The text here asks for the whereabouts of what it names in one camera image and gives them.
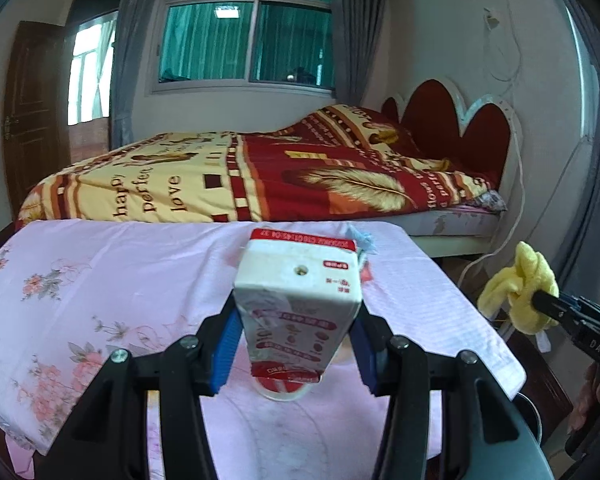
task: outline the yellow cloth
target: yellow cloth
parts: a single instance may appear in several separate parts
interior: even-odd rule
[[[536,290],[544,290],[558,297],[558,284],[554,272],[541,253],[520,242],[516,247],[516,261],[513,267],[505,267],[493,276],[478,298],[478,309],[491,317],[505,299],[509,300],[509,318],[520,332],[533,335],[558,323],[541,314],[531,305],[531,297]]]

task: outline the blue gripper pad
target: blue gripper pad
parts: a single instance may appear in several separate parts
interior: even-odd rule
[[[371,343],[366,336],[362,322],[356,319],[349,329],[349,338],[353,353],[356,356],[360,378],[372,394],[376,394],[378,386],[378,369],[376,367],[376,354],[371,348]]]
[[[238,348],[240,336],[242,336],[242,320],[240,319],[238,309],[234,308],[231,314],[229,314],[213,356],[213,372],[209,386],[214,394],[220,391],[220,388],[226,384],[229,378],[229,372],[234,363],[235,351]]]

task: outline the milk carton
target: milk carton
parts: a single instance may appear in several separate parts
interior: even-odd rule
[[[251,374],[317,383],[362,302],[356,244],[254,229],[238,267],[234,298]]]

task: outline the pink tablecloth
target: pink tablecloth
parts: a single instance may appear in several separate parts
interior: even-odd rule
[[[427,351],[472,348],[513,396],[522,366],[438,266],[396,226],[353,224],[378,248],[369,258],[374,279],[363,286],[369,310]],[[0,426],[45,453],[113,348],[160,351],[221,309],[256,225],[66,220],[17,233],[0,252]],[[347,225],[276,228],[341,237]],[[160,478],[152,401],[149,451]],[[369,394],[353,359],[328,368],[297,402],[264,399],[251,386],[242,342],[227,386],[203,410],[223,480],[350,480],[371,475],[386,399]],[[430,456],[440,452],[440,419],[433,393]]]

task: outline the door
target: door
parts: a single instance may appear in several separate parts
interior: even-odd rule
[[[4,95],[2,154],[16,218],[29,191],[69,164],[58,124],[64,28],[20,22]]]

